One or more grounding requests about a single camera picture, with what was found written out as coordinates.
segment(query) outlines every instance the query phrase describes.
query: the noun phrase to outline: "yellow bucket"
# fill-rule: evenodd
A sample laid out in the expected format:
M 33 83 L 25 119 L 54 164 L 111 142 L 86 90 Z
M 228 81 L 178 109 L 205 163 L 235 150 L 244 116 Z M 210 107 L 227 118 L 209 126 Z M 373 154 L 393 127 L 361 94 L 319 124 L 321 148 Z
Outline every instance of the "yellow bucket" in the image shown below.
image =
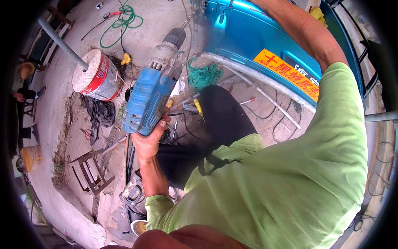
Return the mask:
M 43 162 L 40 145 L 23 147 L 21 149 L 21 156 L 28 173 L 31 173 Z

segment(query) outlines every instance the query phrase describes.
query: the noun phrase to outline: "hand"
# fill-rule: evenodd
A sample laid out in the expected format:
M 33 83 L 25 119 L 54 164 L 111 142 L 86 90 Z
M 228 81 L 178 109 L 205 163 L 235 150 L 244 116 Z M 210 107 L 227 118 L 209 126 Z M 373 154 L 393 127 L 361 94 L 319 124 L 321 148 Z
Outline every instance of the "hand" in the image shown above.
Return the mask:
M 12 96 L 14 96 L 14 98 L 16 98 L 19 102 L 25 102 L 25 96 L 23 96 L 22 93 L 13 92 Z
M 139 159 L 147 160 L 151 157 L 156 156 L 159 151 L 159 140 L 162 137 L 165 130 L 167 130 L 167 122 L 170 122 L 171 118 L 166 115 L 169 108 L 165 108 L 162 118 L 156 124 L 152 133 L 148 136 L 141 135 L 139 132 L 132 133 L 131 139 Z

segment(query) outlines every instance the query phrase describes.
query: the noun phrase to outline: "yellow sticker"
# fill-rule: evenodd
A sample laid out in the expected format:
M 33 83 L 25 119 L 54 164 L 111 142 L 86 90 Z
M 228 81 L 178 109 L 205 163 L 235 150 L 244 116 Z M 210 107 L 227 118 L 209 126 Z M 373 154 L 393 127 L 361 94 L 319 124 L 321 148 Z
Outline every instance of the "yellow sticker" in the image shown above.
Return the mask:
M 277 55 L 263 49 L 254 60 L 258 64 L 268 68 L 274 73 L 279 74 L 289 82 L 300 88 L 316 102 L 318 101 L 319 87 L 308 80 L 302 73 L 287 64 Z

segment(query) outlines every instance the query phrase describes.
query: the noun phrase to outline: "yellow screwdriver handle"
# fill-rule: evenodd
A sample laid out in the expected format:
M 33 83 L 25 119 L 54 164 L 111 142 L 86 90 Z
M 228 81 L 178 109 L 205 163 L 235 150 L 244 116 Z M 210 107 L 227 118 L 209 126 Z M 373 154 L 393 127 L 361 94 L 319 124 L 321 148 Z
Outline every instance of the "yellow screwdriver handle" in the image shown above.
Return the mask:
M 193 103 L 195 104 L 196 109 L 198 109 L 199 115 L 203 117 L 202 107 L 199 104 L 199 100 L 197 98 L 194 98 Z

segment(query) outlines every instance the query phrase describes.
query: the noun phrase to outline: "red and white bucket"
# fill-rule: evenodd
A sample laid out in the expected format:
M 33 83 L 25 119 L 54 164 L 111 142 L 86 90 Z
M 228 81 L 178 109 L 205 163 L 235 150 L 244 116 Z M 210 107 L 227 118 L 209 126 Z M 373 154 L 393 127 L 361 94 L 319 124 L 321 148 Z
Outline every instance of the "red and white bucket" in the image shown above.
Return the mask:
M 82 58 L 88 64 L 88 70 L 77 65 L 72 76 L 75 92 L 98 100 L 111 101 L 116 98 L 123 82 L 117 75 L 115 65 L 99 49 L 93 49 Z

